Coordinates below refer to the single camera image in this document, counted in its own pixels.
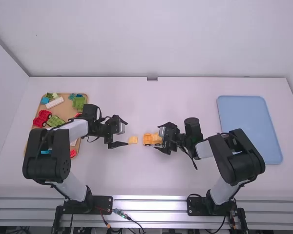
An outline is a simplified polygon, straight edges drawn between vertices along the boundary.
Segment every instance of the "green lego brick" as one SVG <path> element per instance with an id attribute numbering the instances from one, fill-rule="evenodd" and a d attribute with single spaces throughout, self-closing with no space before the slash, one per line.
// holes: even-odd
<path id="1" fill-rule="evenodd" d="M 76 97 L 73 100 L 73 108 L 82 109 L 86 102 L 86 98 L 84 97 Z"/>
<path id="2" fill-rule="evenodd" d="M 52 99 L 52 98 L 53 98 L 53 95 L 52 95 L 51 93 L 47 93 L 45 96 L 46 96 L 48 99 Z"/>
<path id="3" fill-rule="evenodd" d="M 58 98 L 59 96 L 58 96 L 57 93 L 53 93 L 53 94 L 52 94 L 52 97 L 53 97 L 54 99 L 56 99 L 56 98 Z"/>
<path id="4" fill-rule="evenodd" d="M 47 124 L 50 126 L 50 127 L 56 127 L 58 125 L 61 125 L 61 124 L 64 124 L 65 121 L 63 119 L 60 119 L 59 117 L 57 116 L 52 116 L 48 121 L 47 121 Z"/>

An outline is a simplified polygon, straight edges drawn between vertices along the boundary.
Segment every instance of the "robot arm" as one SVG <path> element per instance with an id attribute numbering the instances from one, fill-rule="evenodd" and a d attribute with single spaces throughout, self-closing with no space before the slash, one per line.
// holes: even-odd
<path id="1" fill-rule="evenodd" d="M 104 137 L 109 149 L 128 145 L 125 142 L 113 142 L 113 134 L 125 132 L 125 125 L 119 116 L 113 115 L 106 120 L 101 110 L 93 104 L 85 104 L 83 113 L 71 121 L 55 128 L 37 128 L 31 130 L 23 162 L 23 175 L 39 184 L 53 185 L 70 200 L 91 203 L 90 189 L 80 183 L 70 172 L 70 142 L 85 137 Z"/>
<path id="2" fill-rule="evenodd" d="M 265 171 L 262 156 L 242 129 L 235 129 L 226 134 L 216 134 L 204 140 L 197 118 L 185 120 L 185 134 L 181 134 L 177 125 L 171 122 L 159 128 L 159 135 L 163 137 L 163 147 L 155 148 L 161 152 L 170 155 L 171 151 L 177 151 L 179 147 L 192 160 L 215 158 L 221 177 L 207 193 L 207 198 L 212 204 L 209 206 L 211 214 L 217 206 L 233 198 L 240 187 L 254 181 Z"/>

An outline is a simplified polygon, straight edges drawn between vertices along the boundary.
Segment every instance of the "white wall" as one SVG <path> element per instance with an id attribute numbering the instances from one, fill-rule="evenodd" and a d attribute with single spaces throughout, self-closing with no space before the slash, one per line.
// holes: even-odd
<path id="1" fill-rule="evenodd" d="M 0 0 L 0 38 L 33 76 L 283 76 L 293 0 Z"/>
<path id="2" fill-rule="evenodd" d="M 28 75 L 0 46 L 0 152 L 27 82 Z"/>

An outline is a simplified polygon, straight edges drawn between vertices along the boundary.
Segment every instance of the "white lego brick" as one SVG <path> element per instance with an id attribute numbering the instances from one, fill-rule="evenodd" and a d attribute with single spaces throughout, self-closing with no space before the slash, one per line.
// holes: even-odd
<path id="1" fill-rule="evenodd" d="M 52 108 L 52 107 L 54 107 L 56 105 L 61 104 L 62 102 L 64 102 L 63 97 L 59 97 L 59 98 L 54 99 L 53 101 L 47 103 L 45 106 L 46 106 L 47 109 L 50 109 L 50 108 Z"/>
<path id="2" fill-rule="evenodd" d="M 70 145 L 70 146 L 76 146 L 76 142 L 77 142 L 77 139 L 74 140 L 73 142 L 71 142 L 69 145 Z"/>

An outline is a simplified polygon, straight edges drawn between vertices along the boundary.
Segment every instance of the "red toy car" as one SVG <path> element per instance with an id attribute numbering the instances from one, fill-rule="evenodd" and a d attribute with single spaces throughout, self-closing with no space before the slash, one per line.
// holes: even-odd
<path id="1" fill-rule="evenodd" d="M 38 117 L 49 119 L 52 117 L 52 113 L 47 110 L 41 110 L 39 111 Z"/>
<path id="2" fill-rule="evenodd" d="M 47 121 L 51 117 L 52 117 L 52 113 L 50 111 L 41 110 L 38 113 L 38 117 L 37 118 L 34 118 L 33 124 L 36 125 L 37 127 L 42 128 L 45 125 L 47 125 Z"/>
<path id="3" fill-rule="evenodd" d="M 38 116 L 37 118 L 34 118 L 33 120 L 33 124 L 36 125 L 37 127 L 44 127 L 45 125 L 47 125 L 47 118 L 41 118 L 40 116 Z"/>

